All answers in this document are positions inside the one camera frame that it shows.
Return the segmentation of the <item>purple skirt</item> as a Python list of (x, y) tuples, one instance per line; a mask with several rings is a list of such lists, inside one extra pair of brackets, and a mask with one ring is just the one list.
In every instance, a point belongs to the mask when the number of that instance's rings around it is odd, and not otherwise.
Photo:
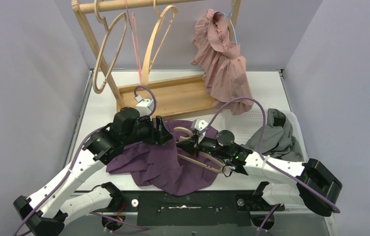
[(128, 145), (107, 165), (106, 172), (111, 175), (130, 173), (137, 186), (153, 185), (175, 196), (184, 196), (212, 185), (217, 173), (178, 157), (190, 157), (190, 154), (176, 147), (176, 141), (186, 133), (176, 132), (174, 128), (190, 129), (191, 125), (188, 120), (165, 122), (165, 127), (174, 137), (172, 140), (162, 146), (143, 142)]

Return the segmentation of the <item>pink pleated skirt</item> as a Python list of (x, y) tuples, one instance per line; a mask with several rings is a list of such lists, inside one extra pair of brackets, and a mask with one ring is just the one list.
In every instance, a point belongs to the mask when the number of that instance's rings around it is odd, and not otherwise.
[(195, 24), (193, 45), (197, 52), (192, 65), (204, 70), (205, 92), (214, 101), (212, 106), (225, 106), (233, 115), (252, 109), (254, 102), (246, 73), (246, 58), (241, 46), (230, 41), (228, 20), (219, 11), (207, 10)]

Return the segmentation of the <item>grey green skirt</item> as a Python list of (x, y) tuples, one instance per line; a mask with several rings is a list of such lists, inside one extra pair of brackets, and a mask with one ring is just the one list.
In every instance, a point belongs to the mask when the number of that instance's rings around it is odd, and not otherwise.
[(287, 116), (277, 109), (268, 109), (266, 127), (263, 138), (258, 129), (246, 142), (245, 147), (253, 151), (261, 151), (264, 156), (270, 156), (286, 161), (303, 162), (301, 147), (293, 136), (293, 126)]

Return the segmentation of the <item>blue wire hanger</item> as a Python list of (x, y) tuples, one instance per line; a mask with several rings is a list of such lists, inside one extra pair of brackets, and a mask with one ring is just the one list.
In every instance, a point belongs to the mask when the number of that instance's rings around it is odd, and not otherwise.
[(221, 15), (224, 15), (225, 18), (229, 20), (229, 26), (231, 27), (230, 31), (230, 38), (234, 40), (236, 45), (238, 45), (238, 39), (236, 35), (236, 30), (235, 30), (235, 25), (237, 22), (238, 14), (239, 14), (239, 9), (240, 9), (240, 0), (233, 0), (231, 3), (231, 9), (228, 14), (224, 12), (220, 12)]

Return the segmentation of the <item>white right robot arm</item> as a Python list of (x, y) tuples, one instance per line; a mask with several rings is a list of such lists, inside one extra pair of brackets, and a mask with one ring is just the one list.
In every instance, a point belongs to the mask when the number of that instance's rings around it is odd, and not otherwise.
[(319, 160), (285, 161), (261, 154), (234, 142), (229, 130), (220, 131), (214, 138), (196, 134), (180, 138), (177, 147), (191, 155), (207, 154), (224, 160), (233, 172), (263, 177), (266, 185), (259, 187), (253, 203), (260, 210), (270, 205), (301, 205), (312, 212), (329, 217), (340, 213), (336, 206), (342, 183)]

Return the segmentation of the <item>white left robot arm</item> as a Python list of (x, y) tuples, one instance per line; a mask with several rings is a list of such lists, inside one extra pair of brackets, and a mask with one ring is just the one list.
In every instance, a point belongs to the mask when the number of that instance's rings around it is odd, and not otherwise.
[(122, 108), (111, 123), (90, 133), (72, 161), (51, 181), (28, 197), (13, 203), (22, 224), (35, 236), (57, 236), (75, 219), (98, 209), (119, 210), (121, 191), (107, 182), (77, 197), (72, 194), (94, 173), (124, 152), (128, 145), (144, 142), (162, 146), (173, 139), (161, 116), (141, 116), (131, 107)]

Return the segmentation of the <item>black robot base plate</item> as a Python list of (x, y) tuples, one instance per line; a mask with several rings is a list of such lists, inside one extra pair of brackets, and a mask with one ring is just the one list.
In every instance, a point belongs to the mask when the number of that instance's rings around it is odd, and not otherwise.
[(196, 191), (173, 196), (162, 191), (123, 191), (104, 213), (137, 217), (140, 226), (259, 225), (273, 208), (255, 190)]

